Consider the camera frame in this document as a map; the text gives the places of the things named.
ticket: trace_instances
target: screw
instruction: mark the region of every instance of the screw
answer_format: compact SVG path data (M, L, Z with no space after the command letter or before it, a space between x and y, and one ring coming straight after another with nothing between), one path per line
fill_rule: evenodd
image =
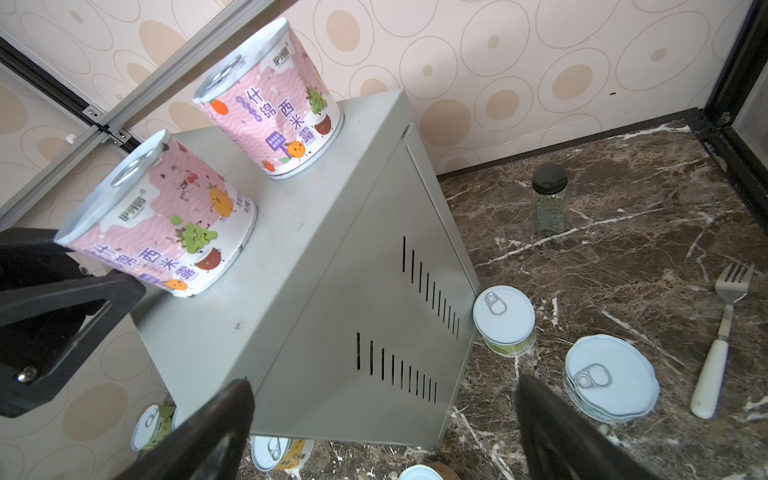
M28 366L16 376L16 380L21 383L30 383L36 376L38 376L38 370L34 366Z

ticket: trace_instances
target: gray metal box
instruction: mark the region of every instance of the gray metal box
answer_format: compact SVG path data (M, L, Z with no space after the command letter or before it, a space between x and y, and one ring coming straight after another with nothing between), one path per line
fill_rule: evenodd
M341 102L307 171L271 180L216 127L178 135L259 208L235 264L192 299L134 311L182 415L231 379L251 432L435 444L472 349L479 289L402 92Z

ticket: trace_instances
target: pink cylindrical container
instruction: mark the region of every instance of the pink cylindrical container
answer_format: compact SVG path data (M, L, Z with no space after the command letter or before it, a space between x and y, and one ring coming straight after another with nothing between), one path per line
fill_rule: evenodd
M253 202L163 130L96 187L54 242L194 296L232 265L255 222Z
M193 100L275 179L291 177L317 160L344 122L285 18L220 61Z

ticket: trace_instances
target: can lid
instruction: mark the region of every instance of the can lid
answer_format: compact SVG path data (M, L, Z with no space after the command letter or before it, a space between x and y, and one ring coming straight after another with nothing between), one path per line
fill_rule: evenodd
M139 181L149 167L157 163L170 140L166 130L152 135L96 187L67 219L53 241L66 246L89 231Z
M403 470L399 480L442 480L442 477L431 467L414 465Z
M543 164L533 173L531 184L538 194L556 194L568 185L568 172L558 164Z
M506 285L492 286L481 293L472 315L486 339L506 345L527 339L536 324L531 301L520 290Z
M288 21L285 18L278 18L251 35L216 64L213 72L203 80L203 83L194 92L192 101L196 104L203 104L229 90L277 45L277 42L289 29Z
M262 472L268 472L277 467L287 451L288 439L285 437L254 435L250 438L250 456L253 459L253 465Z
M131 437L131 448L135 452L141 450L150 441L159 421L160 407L157 405L150 406L141 414L134 428L134 435Z
M654 367L610 335L577 340L565 356L565 373L581 399L614 417L645 415L659 398Z

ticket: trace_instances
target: marble floor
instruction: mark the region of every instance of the marble floor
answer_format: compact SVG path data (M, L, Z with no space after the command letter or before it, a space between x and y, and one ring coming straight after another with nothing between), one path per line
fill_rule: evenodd
M585 335L626 339L653 364L654 410L622 425L589 419L659 478L768 478L768 237L694 135L680 125L637 132L491 167L442 182L483 288L506 284L537 310L535 349L517 360L475 342L458 411L437 448L317 442L302 480L395 480L440 461L462 480L528 478L514 394L535 375L570 404L565 354ZM569 173L571 229L531 227L530 179L545 162ZM720 405L705 421L688 410L717 332L714 281L733 260L756 264L737 305ZM289 478L254 470L239 478Z

